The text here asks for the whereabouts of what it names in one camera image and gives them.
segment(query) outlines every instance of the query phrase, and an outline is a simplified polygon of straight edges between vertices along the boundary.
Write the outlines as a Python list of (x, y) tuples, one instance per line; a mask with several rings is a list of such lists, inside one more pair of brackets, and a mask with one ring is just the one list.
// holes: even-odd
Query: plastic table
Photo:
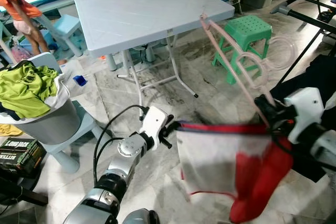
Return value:
[[(75, 0), (75, 3), (90, 54), (100, 57), (121, 51), (126, 75), (118, 77), (129, 77), (131, 69), (140, 104), (144, 89), (173, 79), (197, 97), (179, 76), (170, 37), (201, 27), (202, 13), (215, 22), (234, 15), (234, 8), (221, 0)], [(128, 49), (164, 38), (175, 75), (142, 87)]]

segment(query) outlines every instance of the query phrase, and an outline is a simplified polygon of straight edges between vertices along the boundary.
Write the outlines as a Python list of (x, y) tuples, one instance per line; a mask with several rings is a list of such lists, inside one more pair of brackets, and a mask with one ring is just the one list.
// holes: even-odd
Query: white and red fabric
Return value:
[[(292, 167), (292, 157), (272, 142), (261, 124), (181, 123), (177, 139), (187, 192), (233, 198), (230, 220), (234, 223), (258, 217)], [(286, 138), (279, 142), (290, 149)]]

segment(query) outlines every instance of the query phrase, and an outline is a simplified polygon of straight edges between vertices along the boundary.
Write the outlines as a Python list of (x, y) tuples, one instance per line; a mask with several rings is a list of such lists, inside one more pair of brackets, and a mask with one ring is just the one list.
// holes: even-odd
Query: white cloth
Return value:
[(324, 110), (332, 109), (336, 106), (336, 92), (329, 98), (329, 100), (325, 103)]
[(237, 196), (236, 156), (261, 157), (269, 135), (177, 132), (183, 178), (189, 194), (197, 192)]

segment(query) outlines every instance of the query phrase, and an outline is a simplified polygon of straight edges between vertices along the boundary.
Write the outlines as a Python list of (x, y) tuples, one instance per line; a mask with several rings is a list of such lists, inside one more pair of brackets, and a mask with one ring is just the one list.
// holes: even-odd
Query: black wire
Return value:
[(112, 118), (110, 120), (110, 122), (105, 126), (105, 128), (103, 129), (102, 133), (100, 134), (100, 137), (96, 143), (96, 146), (95, 146), (95, 149), (94, 149), (94, 152), (93, 152), (93, 182), (94, 182), (94, 186), (96, 186), (98, 180), (97, 180), (97, 150), (98, 150), (98, 146), (99, 146), (99, 143), (104, 135), (104, 133), (106, 132), (106, 130), (108, 129), (108, 127), (111, 125), (111, 123), (117, 119), (121, 114), (123, 114), (125, 111), (129, 110), (130, 108), (134, 108), (134, 107), (138, 107), (140, 108), (144, 113), (147, 112), (148, 108), (144, 107), (144, 106), (140, 106), (140, 105), (131, 105), (131, 106), (128, 106), (126, 109), (124, 109), (123, 111), (121, 111), (118, 115), (116, 115), (114, 118)]
[(100, 155), (102, 154), (104, 148), (105, 148), (109, 143), (113, 142), (114, 140), (122, 140), (122, 139), (123, 139), (123, 137), (114, 137), (114, 138), (111, 138), (110, 140), (106, 141), (106, 143), (104, 143), (104, 145), (101, 147), (101, 149), (100, 149), (100, 151), (99, 151), (99, 153), (98, 153), (98, 155), (97, 155), (96, 168), (97, 168), (97, 165), (98, 165), (98, 160), (99, 160)]
[(303, 155), (303, 154), (300, 154), (300, 153), (297, 153), (297, 152), (293, 152), (289, 149), (287, 149), (286, 147), (284, 147), (278, 140), (278, 138), (275, 136), (275, 135), (272, 135), (272, 140), (273, 142), (281, 149), (283, 150), (284, 152), (288, 153), (289, 155), (291, 156), (297, 156), (299, 158), (303, 158), (305, 160), (308, 160), (308, 161), (311, 161), (311, 162), (315, 162), (317, 164), (319, 164), (320, 166), (324, 167), (324, 168), (327, 168), (329, 170), (332, 170), (334, 172), (336, 172), (336, 167), (333, 166), (333, 165), (329, 165), (327, 163), (324, 163), (324, 162), (321, 162), (321, 161), (317, 161), (316, 159), (312, 158), (312, 157), (309, 157), (307, 155)]
[(0, 215), (2, 215), (7, 209), (8, 209), (9, 205), (0, 213)]

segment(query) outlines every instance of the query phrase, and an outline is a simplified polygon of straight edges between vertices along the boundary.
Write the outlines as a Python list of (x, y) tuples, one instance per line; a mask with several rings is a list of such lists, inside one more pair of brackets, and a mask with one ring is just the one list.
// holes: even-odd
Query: green plastic stool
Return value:
[[(268, 23), (264, 22), (262, 19), (254, 15), (248, 15), (241, 18), (232, 19), (227, 23), (224, 30), (232, 38), (234, 38), (234, 40), (238, 43), (238, 45), (242, 48), (244, 52), (251, 51), (256, 55), (258, 55), (261, 59), (264, 59), (266, 57), (268, 51), (268, 40), (271, 38), (272, 35), (272, 27)], [(251, 42), (255, 42), (261, 39), (266, 39), (264, 52), (262, 53), (262, 55), (259, 54), (253, 47), (250, 46)], [(219, 47), (221, 48), (221, 50), (223, 52), (232, 50), (233, 49), (232, 46), (225, 48), (222, 47), (224, 41), (225, 38), (222, 37), (219, 42)], [(236, 64), (236, 58), (238, 57), (238, 55), (239, 55), (238, 52), (234, 51), (231, 59), (231, 66), (235, 70), (235, 72), (239, 74), (238, 66)], [(217, 61), (219, 61), (223, 65), (223, 67), (227, 69), (227, 66), (225, 65), (223, 59), (221, 58), (218, 52), (216, 52), (215, 54), (215, 58), (212, 62), (212, 65), (216, 65)], [(250, 66), (246, 68), (246, 70), (251, 71), (256, 68), (257, 66)], [(226, 81), (229, 84), (236, 83), (236, 79), (230, 72), (228, 72)]]

